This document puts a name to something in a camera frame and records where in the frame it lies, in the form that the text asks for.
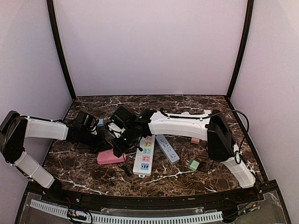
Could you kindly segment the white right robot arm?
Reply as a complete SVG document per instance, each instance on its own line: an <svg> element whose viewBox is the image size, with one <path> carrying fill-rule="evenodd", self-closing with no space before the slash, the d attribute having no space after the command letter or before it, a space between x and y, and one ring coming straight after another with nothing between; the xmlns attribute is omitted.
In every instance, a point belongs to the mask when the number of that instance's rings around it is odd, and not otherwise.
<svg viewBox="0 0 299 224"><path fill-rule="evenodd" d="M240 146L219 110L190 115L166 113L161 108L159 111L145 109L140 115L135 115L121 106L110 120L121 130L120 136L112 140L116 157L121 157L142 137L166 134L196 138L206 141L209 158L224 164L238 180L242 188L238 198L242 202L247 203L256 196L255 172L242 158Z"/></svg>

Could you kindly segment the light blue adapter plug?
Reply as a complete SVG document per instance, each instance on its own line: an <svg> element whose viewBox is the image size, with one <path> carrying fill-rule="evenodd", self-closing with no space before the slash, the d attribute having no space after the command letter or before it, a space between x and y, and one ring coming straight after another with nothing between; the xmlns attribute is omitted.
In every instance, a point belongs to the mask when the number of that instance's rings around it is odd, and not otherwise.
<svg viewBox="0 0 299 224"><path fill-rule="evenodd" d="M104 120L103 119L99 119L98 123L97 123L97 126L99 127L103 127L105 124L104 124Z"/></svg>

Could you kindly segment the black charger with cable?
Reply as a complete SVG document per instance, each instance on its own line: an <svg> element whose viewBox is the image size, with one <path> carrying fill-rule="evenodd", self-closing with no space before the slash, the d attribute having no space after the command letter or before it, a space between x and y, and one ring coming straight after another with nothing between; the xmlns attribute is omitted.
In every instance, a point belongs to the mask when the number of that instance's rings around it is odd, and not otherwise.
<svg viewBox="0 0 299 224"><path fill-rule="evenodd" d="M128 166L124 155L122 155L122 159L123 162L113 164L108 171L108 180L111 187L116 187L117 184L121 183L132 183L133 172Z"/></svg>

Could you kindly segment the green adapter plug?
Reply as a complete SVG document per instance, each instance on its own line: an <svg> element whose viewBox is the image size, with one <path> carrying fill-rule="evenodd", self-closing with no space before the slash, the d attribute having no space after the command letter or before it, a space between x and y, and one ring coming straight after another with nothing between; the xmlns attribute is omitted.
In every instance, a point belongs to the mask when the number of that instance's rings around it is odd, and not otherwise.
<svg viewBox="0 0 299 224"><path fill-rule="evenodd" d="M187 167L192 171L196 171L198 169L199 165L200 165L200 163L196 160L190 160L187 163Z"/></svg>

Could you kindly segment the pink adapter plug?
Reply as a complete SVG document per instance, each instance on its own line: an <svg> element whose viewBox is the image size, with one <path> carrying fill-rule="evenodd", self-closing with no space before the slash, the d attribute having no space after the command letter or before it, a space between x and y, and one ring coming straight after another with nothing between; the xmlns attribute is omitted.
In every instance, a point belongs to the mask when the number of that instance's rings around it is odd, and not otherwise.
<svg viewBox="0 0 299 224"><path fill-rule="evenodd" d="M200 143L200 139L198 139L198 138L191 138L191 143L192 144L199 144Z"/></svg>

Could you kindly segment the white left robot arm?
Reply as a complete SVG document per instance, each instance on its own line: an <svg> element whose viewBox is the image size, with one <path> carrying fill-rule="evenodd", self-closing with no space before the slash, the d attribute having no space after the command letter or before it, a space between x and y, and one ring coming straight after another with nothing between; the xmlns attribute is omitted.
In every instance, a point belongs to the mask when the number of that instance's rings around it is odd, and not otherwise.
<svg viewBox="0 0 299 224"><path fill-rule="evenodd" d="M66 193L61 182L30 155L31 142L66 141L96 154L111 149L99 120L80 111L70 121L43 119L9 111L0 125L0 153L6 163L16 167L26 178L48 190L55 203L63 203Z"/></svg>

